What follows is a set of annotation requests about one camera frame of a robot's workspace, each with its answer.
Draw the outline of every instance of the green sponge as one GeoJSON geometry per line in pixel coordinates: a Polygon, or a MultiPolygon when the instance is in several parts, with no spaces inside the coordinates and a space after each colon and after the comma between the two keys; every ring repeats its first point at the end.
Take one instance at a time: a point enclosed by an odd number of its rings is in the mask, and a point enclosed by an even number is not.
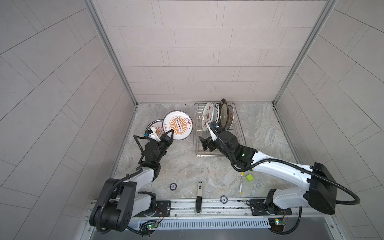
{"type": "Polygon", "coordinates": [[[248,180],[248,182],[253,180],[253,176],[251,174],[248,174],[245,178],[248,180]]]}

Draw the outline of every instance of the black mounting plate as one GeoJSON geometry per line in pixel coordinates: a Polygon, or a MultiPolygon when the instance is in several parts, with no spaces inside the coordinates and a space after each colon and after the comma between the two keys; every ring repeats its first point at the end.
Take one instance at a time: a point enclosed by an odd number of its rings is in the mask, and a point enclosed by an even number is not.
{"type": "MultiPolygon", "coordinates": [[[[265,210],[265,205],[264,205],[264,199],[251,199],[249,200],[252,205],[258,206],[255,208],[251,208],[252,211],[252,216],[266,216],[270,215],[267,210],[265,210]]],[[[292,215],[292,211],[290,208],[284,209],[285,215],[292,215]]],[[[277,215],[284,215],[283,209],[279,209],[277,211],[277,215]]]]}
{"type": "MultiPolygon", "coordinates": [[[[170,201],[156,201],[156,208],[160,208],[163,210],[164,217],[169,217],[170,215],[170,201]]],[[[134,217],[147,217],[142,213],[137,214],[134,217]]],[[[151,217],[160,217],[159,211],[156,211],[155,214],[151,217]]]]}

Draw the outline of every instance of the green block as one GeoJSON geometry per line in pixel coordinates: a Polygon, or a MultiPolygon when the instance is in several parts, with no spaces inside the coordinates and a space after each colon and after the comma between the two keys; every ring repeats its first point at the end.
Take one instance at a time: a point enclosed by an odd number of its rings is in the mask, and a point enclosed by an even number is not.
{"type": "Polygon", "coordinates": [[[245,178],[248,180],[248,182],[253,180],[253,176],[251,174],[248,174],[245,178]]]}

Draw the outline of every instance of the wire dish rack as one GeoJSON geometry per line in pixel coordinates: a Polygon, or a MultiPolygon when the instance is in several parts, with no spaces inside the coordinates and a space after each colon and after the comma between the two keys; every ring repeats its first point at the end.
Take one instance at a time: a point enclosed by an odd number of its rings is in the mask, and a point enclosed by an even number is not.
{"type": "MultiPolygon", "coordinates": [[[[215,157],[215,156],[223,156],[219,150],[215,149],[210,152],[208,149],[203,150],[203,146],[199,140],[199,136],[203,138],[207,138],[210,136],[209,131],[204,132],[201,128],[201,117],[203,115],[204,107],[207,103],[195,103],[195,121],[194,121],[194,132],[193,139],[195,143],[195,153],[198,157],[215,157]]],[[[233,135],[237,137],[237,140],[240,145],[245,146],[245,139],[243,134],[243,129],[241,128],[239,117],[237,116],[236,106],[234,103],[228,102],[228,105],[232,105],[233,107],[233,122],[231,127],[227,130],[231,132],[233,135]]]]}

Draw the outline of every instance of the gray marble surface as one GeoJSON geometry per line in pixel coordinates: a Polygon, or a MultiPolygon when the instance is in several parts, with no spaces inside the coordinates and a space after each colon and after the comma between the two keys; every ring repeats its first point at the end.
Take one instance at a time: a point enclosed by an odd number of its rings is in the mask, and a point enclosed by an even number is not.
{"type": "MultiPolygon", "coordinates": [[[[295,162],[285,136],[268,103],[236,104],[246,145],[263,153],[286,161],[295,162]]],[[[162,119],[168,112],[182,110],[194,118],[193,104],[141,104],[138,106],[126,145],[121,155],[115,178],[133,173],[138,166],[140,149],[133,134],[143,136],[145,128],[154,120],[162,119]]],[[[144,147],[147,140],[141,140],[144,147]]],[[[227,158],[197,157],[194,151],[193,133],[181,141],[174,141],[160,161],[161,171],[155,181],[141,190],[156,193],[158,199],[195,198],[197,181],[204,182],[203,197],[266,197],[270,189],[287,189],[293,184],[261,172],[248,171],[243,177],[243,190],[239,194],[241,173],[232,169],[227,158]],[[252,174],[248,182],[245,176],[252,174]],[[171,191],[169,185],[177,184],[171,191]]]]}

